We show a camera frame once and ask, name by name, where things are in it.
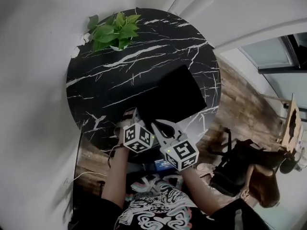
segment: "white pattern print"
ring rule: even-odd
[[[172,229],[187,227],[187,207],[196,207],[190,198],[167,183],[158,183],[154,189],[159,192],[158,196],[132,201],[119,217],[119,224],[130,225],[137,216],[138,224],[145,230],[159,230],[164,225]],[[155,216],[162,213],[166,213],[166,217]]]

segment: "black marble table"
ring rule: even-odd
[[[85,137],[108,152],[118,139],[115,124],[142,95],[155,88],[170,71],[186,65],[197,82],[207,107],[180,121],[192,142],[198,142],[219,107],[221,78],[212,47],[188,22],[171,13],[140,9],[138,37],[125,50],[106,48],[91,52],[91,43],[79,46],[67,73],[67,99],[71,114]]]

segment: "white pot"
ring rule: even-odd
[[[114,51],[122,51],[122,49],[119,49],[118,47],[114,47],[114,46],[111,46],[111,45],[110,45],[110,48],[113,49]]]

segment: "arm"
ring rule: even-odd
[[[246,180],[245,180],[244,187],[247,187],[247,188],[249,187],[249,182],[250,182],[251,175],[253,174],[254,167],[255,167],[254,164],[249,165],[248,171],[246,173]]]
[[[188,167],[180,173],[192,195],[194,203],[200,210],[210,216],[221,208],[215,196],[192,167]]]
[[[113,202],[121,209],[124,207],[126,195],[128,155],[128,148],[121,147],[116,149],[112,160],[112,166],[106,180],[106,185],[101,195],[101,198]]]
[[[273,170],[259,164],[255,164],[255,168],[258,170],[258,172],[264,174],[265,176],[272,176],[274,174]]]
[[[250,165],[249,165],[248,171],[247,171],[247,173],[246,173],[245,183],[244,183],[244,186],[243,186],[242,189],[241,189],[240,197],[241,197],[243,200],[245,200],[245,201],[248,199],[249,182],[250,182],[251,175],[253,174],[254,168],[255,168],[255,165],[254,165],[254,164],[250,164]]]

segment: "potted plant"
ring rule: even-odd
[[[138,36],[135,31],[136,20],[140,15],[130,15],[126,17],[123,13],[111,15],[105,23],[99,24],[98,15],[89,17],[87,28],[90,30],[90,40],[94,41],[92,51],[98,51],[106,47],[111,47],[115,51],[125,49],[132,38]]]

